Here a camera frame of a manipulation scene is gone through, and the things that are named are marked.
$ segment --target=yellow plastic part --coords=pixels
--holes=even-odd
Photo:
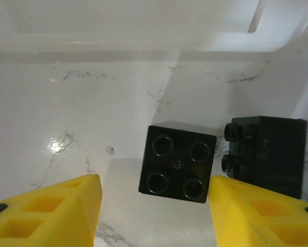
[[[308,203],[212,177],[209,203],[218,247],[308,246]]]
[[[0,247],[93,247],[102,199],[88,174],[1,201]]]

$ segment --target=lego stud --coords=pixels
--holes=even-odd
[[[233,166],[236,157],[230,154],[224,154],[221,159],[221,169],[228,177],[233,178]]]
[[[194,162],[203,163],[210,156],[210,148],[205,142],[199,140],[191,145],[189,153]]]
[[[189,200],[197,200],[202,196],[204,187],[199,179],[188,179],[184,184],[184,194]]]
[[[249,125],[238,125],[236,128],[236,140],[240,143],[249,143],[252,140],[252,132]]]
[[[157,156],[165,157],[172,152],[173,141],[171,137],[167,135],[159,135],[154,138],[152,142],[152,148]]]
[[[225,130],[224,130],[224,137],[227,142],[235,141],[236,127],[237,125],[233,123],[226,124]]]
[[[151,193],[161,194],[168,188],[168,182],[164,174],[153,172],[147,177],[147,188]]]

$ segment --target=lego brick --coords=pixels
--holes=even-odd
[[[231,178],[294,198],[301,197],[307,122],[278,117],[233,118],[225,127]]]
[[[215,144],[213,135],[149,126],[139,192],[205,203]]]

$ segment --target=black plastic block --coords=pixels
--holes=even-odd
[[[149,126],[139,192],[205,203],[216,137]]]
[[[225,127],[231,178],[290,197],[301,197],[307,121],[278,117],[233,118]]]

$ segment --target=marble countertop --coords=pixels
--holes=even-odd
[[[208,204],[138,193],[147,128],[216,129],[216,175],[224,125],[250,115],[308,120],[308,47],[0,55],[0,200],[97,173],[95,246],[215,246]],[[308,140],[306,152],[308,201]]]

